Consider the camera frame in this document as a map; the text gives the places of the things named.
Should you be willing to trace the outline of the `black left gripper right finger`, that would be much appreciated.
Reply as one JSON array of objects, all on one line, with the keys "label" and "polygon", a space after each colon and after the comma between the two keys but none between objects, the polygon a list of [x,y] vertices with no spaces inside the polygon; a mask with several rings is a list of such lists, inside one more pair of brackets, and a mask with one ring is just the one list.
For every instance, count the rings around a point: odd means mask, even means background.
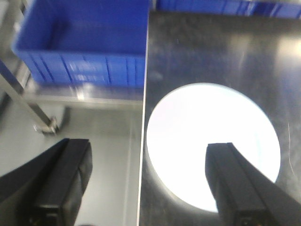
[{"label": "black left gripper right finger", "polygon": [[301,205],[232,143],[209,144],[205,174],[226,226],[299,226]]}]

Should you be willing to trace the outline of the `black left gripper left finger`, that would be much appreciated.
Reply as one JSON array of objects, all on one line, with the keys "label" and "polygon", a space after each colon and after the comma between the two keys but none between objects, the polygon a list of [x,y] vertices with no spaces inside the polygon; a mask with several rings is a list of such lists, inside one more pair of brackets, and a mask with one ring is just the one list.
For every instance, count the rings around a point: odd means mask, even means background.
[{"label": "black left gripper left finger", "polygon": [[88,139],[64,138],[0,177],[2,226],[72,226],[92,173]]}]

